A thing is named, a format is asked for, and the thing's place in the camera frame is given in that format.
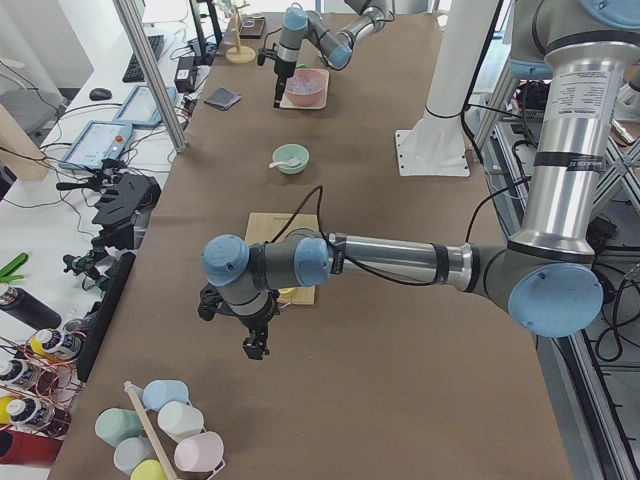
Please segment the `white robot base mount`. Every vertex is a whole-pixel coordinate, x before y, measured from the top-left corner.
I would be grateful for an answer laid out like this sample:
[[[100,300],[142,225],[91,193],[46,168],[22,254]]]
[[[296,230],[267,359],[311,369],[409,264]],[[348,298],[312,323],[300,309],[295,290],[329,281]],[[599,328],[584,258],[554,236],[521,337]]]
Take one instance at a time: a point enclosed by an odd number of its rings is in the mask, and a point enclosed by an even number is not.
[[[470,174],[462,115],[501,8],[499,0],[458,0],[451,4],[424,114],[412,129],[395,132],[402,176]]]

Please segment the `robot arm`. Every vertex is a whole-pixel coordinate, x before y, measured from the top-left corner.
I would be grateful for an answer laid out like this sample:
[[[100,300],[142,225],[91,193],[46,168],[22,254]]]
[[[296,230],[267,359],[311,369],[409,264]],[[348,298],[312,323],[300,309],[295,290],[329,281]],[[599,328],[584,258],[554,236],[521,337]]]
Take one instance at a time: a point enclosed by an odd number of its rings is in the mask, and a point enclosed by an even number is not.
[[[274,73],[277,76],[274,108],[278,109],[281,105],[287,81],[296,71],[304,40],[318,50],[329,68],[340,71],[350,63],[359,41],[380,32],[387,23],[395,20],[389,1],[353,0],[345,1],[345,4],[357,14],[357,18],[337,33],[315,11],[299,6],[286,9],[279,29],[279,40],[271,48],[263,43],[257,55],[259,66],[263,66],[267,59],[274,61]]]
[[[224,234],[200,257],[207,278],[198,313],[238,319],[246,355],[269,352],[280,292],[315,287],[347,268],[411,287],[451,285],[493,302],[535,335],[561,338],[589,326],[604,293],[586,232],[614,103],[639,57],[635,1],[519,1],[511,62],[521,78],[550,76],[523,221],[502,246],[447,246],[369,238],[286,223],[269,241]]]

